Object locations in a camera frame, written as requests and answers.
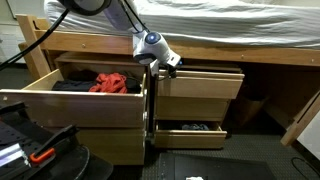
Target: black cable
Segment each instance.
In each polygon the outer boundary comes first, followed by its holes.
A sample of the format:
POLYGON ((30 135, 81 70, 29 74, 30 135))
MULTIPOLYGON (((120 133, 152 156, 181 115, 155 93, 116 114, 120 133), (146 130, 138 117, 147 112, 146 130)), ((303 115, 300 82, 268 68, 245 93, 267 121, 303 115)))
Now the black cable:
POLYGON ((87 170, 87 167, 89 166, 89 162, 90 162, 90 151, 86 146, 82 146, 82 148, 84 148, 87 152, 87 158, 86 158, 86 163, 84 164, 84 166, 82 167, 80 173, 77 175, 76 178, 74 178, 74 180, 78 180, 78 179, 83 179, 84 173, 87 170))
POLYGON ((32 51, 34 48, 36 48, 39 44, 41 44, 44 40, 46 40, 51 34, 52 32, 57 29, 57 27, 60 25, 60 23, 63 21, 63 19, 67 16, 67 14, 69 13, 69 10, 65 10, 61 16, 54 22, 54 24, 47 30, 47 32, 41 36, 36 42, 34 42, 33 44, 31 44, 28 48, 26 48, 25 50, 21 51, 20 53, 14 55, 13 57, 11 57, 10 59, 6 60, 5 62, 0 64, 0 71, 2 71, 3 69, 7 68, 8 66, 10 66, 11 64, 14 64, 15 62, 17 62, 19 59, 21 59, 23 56, 25 56, 26 54, 28 54, 30 51, 32 51))
POLYGON ((145 24, 142 23, 141 19, 139 18, 139 16, 134 12, 134 10, 132 9, 132 7, 130 6, 130 4, 128 3, 127 0, 124 0, 124 2, 126 3, 126 5, 129 7, 130 11, 132 12, 132 14, 137 18, 137 20, 139 21, 139 23, 141 24, 141 26, 143 27, 144 30, 146 30, 148 33, 150 32, 150 30, 145 26, 145 24))
POLYGON ((304 175, 301 170, 296 166, 296 164, 294 163, 294 160, 300 160, 302 162, 304 162, 305 164, 307 164, 320 178, 320 173, 314 168, 312 167, 312 165, 310 163, 308 163, 306 160, 298 158, 298 157, 293 157, 291 159, 291 164, 292 166, 305 178, 305 179, 309 179, 306 175, 304 175))
POLYGON ((123 1, 122 1, 122 7, 123 7, 124 12, 126 13, 128 19, 130 21, 131 26, 137 31, 136 33, 141 33, 142 31, 138 30, 138 28, 134 25, 132 19, 130 18, 129 14, 128 14, 128 11, 127 11, 127 8, 125 8, 125 5, 124 5, 123 1))

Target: red clothing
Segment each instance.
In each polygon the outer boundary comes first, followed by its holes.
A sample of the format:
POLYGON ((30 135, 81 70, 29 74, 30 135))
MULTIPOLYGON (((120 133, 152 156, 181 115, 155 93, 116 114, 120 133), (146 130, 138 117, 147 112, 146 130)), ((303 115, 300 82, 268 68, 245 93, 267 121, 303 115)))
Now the red clothing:
POLYGON ((97 85, 90 88, 89 92, 127 93, 126 77, 119 74, 99 74, 97 85))

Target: wall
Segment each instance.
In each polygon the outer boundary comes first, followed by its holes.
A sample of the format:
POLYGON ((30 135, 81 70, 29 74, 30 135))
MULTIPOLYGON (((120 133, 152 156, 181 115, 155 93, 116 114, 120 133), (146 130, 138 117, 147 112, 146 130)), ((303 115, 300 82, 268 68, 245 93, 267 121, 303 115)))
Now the wall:
POLYGON ((312 119, 310 124, 298 137, 298 141, 320 160, 320 112, 312 119))
MULTIPOLYGON (((44 0, 9 0, 18 14, 43 16, 44 0)), ((18 44, 24 42, 18 22, 13 18, 7 0, 0 0, 0 62, 19 53, 18 44)))

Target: wooden bed frame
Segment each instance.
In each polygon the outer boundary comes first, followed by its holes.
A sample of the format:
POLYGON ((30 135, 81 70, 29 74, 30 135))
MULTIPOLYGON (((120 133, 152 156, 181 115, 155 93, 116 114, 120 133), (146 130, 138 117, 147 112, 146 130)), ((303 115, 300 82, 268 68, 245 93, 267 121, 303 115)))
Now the wooden bed frame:
MULTIPOLYGON (((39 39, 49 28, 46 19, 38 19, 35 16, 17 15, 17 20, 27 46, 39 39)), ((182 40, 168 40, 168 44, 170 48, 185 59, 295 65, 298 67, 320 66, 320 50, 241 46, 182 40)), ((55 31, 25 57, 33 77, 38 79, 54 70, 54 59, 66 51, 132 55, 132 39, 124 36, 55 31)), ((316 89, 316 92, 314 89, 312 92, 310 91, 311 93, 306 96, 308 100, 303 108, 300 108, 294 117, 289 117, 294 123, 287 129, 288 131, 282 139, 284 145, 290 145, 320 110, 320 93, 318 90, 316 89)), ((302 96, 303 93, 298 93, 297 97, 300 97, 300 95, 302 96)), ((281 114, 281 110, 270 108, 270 105, 267 107, 269 107, 267 108, 269 109, 268 113, 275 119, 288 121, 288 117, 281 114)))

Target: black floor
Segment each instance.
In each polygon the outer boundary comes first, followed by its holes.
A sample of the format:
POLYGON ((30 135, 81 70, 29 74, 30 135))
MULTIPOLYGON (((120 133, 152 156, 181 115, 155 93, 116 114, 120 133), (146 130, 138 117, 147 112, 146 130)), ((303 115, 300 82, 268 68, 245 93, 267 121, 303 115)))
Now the black floor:
MULTIPOLYGON (((23 66, 0 71, 0 89, 20 89, 32 81, 29 72, 23 66)), ((312 161, 313 164, 319 164, 319 160, 308 154, 299 145, 296 148, 282 146, 280 139, 283 129, 264 113, 242 128, 239 128, 231 119, 227 119, 223 124, 223 129, 228 131, 229 136, 221 150, 160 151, 153 148, 151 138, 146 143, 145 166, 117 166, 111 179, 157 179, 159 154, 161 152, 265 161, 277 179, 305 179, 291 164, 293 157, 303 159, 307 157, 308 161, 312 161)), ((296 161, 296 166, 308 179, 319 179, 305 163, 296 161)))

